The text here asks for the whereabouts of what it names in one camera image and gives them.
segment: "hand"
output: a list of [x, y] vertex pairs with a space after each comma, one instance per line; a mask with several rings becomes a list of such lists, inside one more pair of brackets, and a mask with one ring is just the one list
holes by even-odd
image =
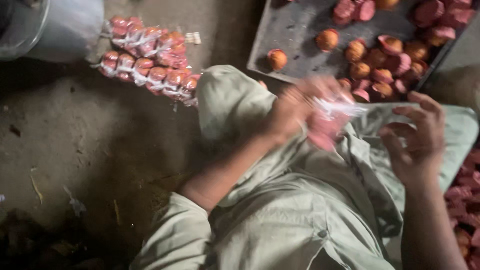
[[335, 93], [345, 94], [333, 77], [317, 77], [288, 87], [273, 104], [261, 132], [278, 145], [286, 143], [313, 114], [314, 98], [329, 99]]
[[[420, 108], [402, 106], [392, 112], [410, 118], [417, 128], [406, 123], [390, 123], [382, 127], [379, 135], [390, 153], [392, 169], [407, 192], [421, 192], [438, 184], [445, 149], [445, 113], [442, 106], [427, 95], [410, 92], [408, 100], [420, 104]], [[406, 148], [398, 137], [406, 139]]]

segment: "shirt sleeve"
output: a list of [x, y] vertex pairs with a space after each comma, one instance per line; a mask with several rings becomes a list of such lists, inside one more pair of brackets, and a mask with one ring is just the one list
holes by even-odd
[[165, 210], [164, 216], [154, 219], [154, 233], [130, 270], [198, 269], [205, 263], [212, 234], [207, 212], [177, 193]]

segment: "debris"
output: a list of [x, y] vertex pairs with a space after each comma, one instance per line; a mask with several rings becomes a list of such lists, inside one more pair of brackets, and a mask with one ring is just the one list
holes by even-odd
[[117, 200], [113, 200], [113, 205], [115, 207], [115, 215], [117, 215], [117, 225], [121, 226], [120, 210], [119, 210], [119, 206], [117, 204]]
[[36, 194], [38, 195], [38, 198], [40, 199], [40, 204], [43, 204], [43, 195], [38, 190], [38, 187], [35, 184], [35, 180], [33, 179], [33, 176], [30, 176], [30, 179], [32, 180], [33, 189], [35, 190]]
[[185, 43], [195, 43], [195, 45], [200, 45], [202, 43], [200, 33], [194, 32], [185, 34]]
[[67, 188], [67, 186], [64, 185], [64, 186], [63, 186], [63, 189], [65, 190], [65, 192], [66, 192], [66, 193], [68, 194], [68, 196], [70, 197], [70, 204], [71, 204], [72, 207], [73, 207], [73, 211], [75, 212], [75, 216], [76, 216], [76, 217], [80, 217], [80, 214], [81, 214], [82, 212], [87, 212], [87, 208], [85, 207], [85, 205], [84, 205], [81, 201], [79, 201], [79, 200], [77, 200], [77, 199], [75, 199], [75, 198], [73, 197], [72, 193], [71, 193], [70, 190]]
[[10, 125], [10, 132], [12, 132], [13, 134], [17, 135], [17, 137], [22, 137], [22, 132], [14, 125]]

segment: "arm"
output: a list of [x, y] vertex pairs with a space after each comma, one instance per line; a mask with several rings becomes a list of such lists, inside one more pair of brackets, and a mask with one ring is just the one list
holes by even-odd
[[[379, 132], [390, 153], [392, 169], [406, 191], [404, 269], [466, 270], [438, 185], [444, 153], [444, 112], [426, 95], [411, 92], [408, 99], [419, 103], [420, 108], [397, 107], [393, 113], [410, 118], [416, 129], [391, 123]], [[407, 140], [406, 148], [398, 136]]]
[[211, 212], [237, 180], [280, 142], [257, 132], [239, 144], [230, 155], [190, 179], [179, 193]]
[[313, 113], [314, 97], [341, 91], [336, 80], [330, 77], [287, 88], [254, 135], [225, 159], [188, 180], [179, 193], [210, 212], [257, 160], [300, 131], [300, 124]]
[[407, 191], [402, 260], [404, 269], [467, 269], [437, 184]]

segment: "plastic container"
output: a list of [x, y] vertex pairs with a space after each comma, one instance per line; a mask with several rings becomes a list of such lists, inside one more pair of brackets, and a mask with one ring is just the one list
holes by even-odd
[[14, 0], [10, 25], [0, 37], [0, 60], [81, 59], [96, 45], [103, 19], [103, 0], [40, 0], [36, 8]]

